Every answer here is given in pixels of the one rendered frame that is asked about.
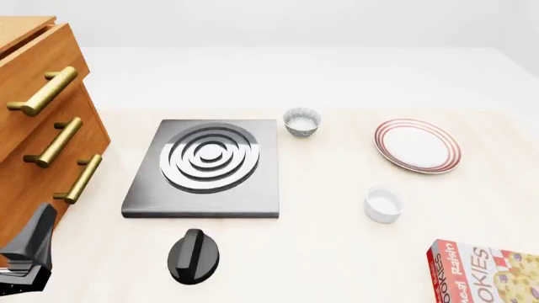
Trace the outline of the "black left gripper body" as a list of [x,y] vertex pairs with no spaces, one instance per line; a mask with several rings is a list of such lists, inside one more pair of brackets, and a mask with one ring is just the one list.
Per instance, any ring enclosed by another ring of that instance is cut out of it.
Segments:
[[3,254],[8,266],[0,268],[0,292],[41,292],[51,276],[51,265],[21,254]]

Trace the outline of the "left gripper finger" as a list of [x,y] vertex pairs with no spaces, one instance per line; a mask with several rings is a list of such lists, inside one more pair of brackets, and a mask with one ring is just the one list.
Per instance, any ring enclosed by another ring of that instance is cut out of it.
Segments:
[[0,248],[0,254],[8,260],[8,267],[0,272],[29,272],[34,266],[52,270],[51,237],[56,215],[51,204],[38,207],[22,231]]

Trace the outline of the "flat black stove plate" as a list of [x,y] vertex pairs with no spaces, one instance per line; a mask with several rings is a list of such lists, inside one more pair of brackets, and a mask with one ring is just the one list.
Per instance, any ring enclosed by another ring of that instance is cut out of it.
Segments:
[[125,218],[278,218],[275,120],[162,120]]

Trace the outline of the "patterned speckled bowl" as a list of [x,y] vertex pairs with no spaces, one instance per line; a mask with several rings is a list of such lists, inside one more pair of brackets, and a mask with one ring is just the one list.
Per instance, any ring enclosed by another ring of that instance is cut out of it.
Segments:
[[322,117],[310,108],[291,108],[283,114],[283,122],[293,136],[307,138],[318,130]]

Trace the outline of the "small white bowl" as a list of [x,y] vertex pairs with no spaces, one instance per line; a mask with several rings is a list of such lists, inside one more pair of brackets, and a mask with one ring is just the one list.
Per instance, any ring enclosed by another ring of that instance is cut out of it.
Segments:
[[379,224],[392,224],[403,213],[403,199],[394,189],[373,186],[366,192],[364,212]]

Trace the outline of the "white plate with red rings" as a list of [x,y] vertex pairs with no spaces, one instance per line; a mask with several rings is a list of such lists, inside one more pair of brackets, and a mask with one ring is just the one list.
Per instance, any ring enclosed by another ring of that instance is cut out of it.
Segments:
[[448,173],[462,160],[456,138],[422,120],[386,120],[376,127],[374,145],[388,161],[416,173]]

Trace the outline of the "red cookies box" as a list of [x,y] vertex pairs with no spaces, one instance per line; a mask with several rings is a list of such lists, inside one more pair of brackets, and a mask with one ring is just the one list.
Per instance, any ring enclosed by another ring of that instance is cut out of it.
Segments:
[[436,303],[539,303],[539,255],[437,239],[426,257]]

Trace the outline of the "round black stove knob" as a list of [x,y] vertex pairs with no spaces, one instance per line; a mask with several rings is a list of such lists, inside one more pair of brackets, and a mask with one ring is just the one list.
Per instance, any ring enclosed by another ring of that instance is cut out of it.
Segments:
[[216,242],[201,229],[189,229],[168,253],[168,271],[181,284],[199,284],[209,279],[220,261]]

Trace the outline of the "wooden drawer, pulled out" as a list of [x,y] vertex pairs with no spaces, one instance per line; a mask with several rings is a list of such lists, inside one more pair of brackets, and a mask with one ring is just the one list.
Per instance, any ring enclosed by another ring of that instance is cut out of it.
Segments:
[[[25,103],[47,83],[47,72],[73,67],[77,77],[36,116],[9,110],[8,103]],[[80,47],[69,24],[55,24],[27,45],[0,60],[0,162],[3,161],[50,115],[61,101],[89,74]]]

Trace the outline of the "wooden cabinet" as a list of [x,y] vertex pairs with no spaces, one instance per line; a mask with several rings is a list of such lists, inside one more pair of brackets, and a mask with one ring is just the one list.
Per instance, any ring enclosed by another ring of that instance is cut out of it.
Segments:
[[[47,27],[55,24],[59,23],[54,17],[0,17],[0,60],[24,47],[31,40],[46,32]],[[83,80],[78,82],[73,90],[79,88],[81,84],[84,85]]]

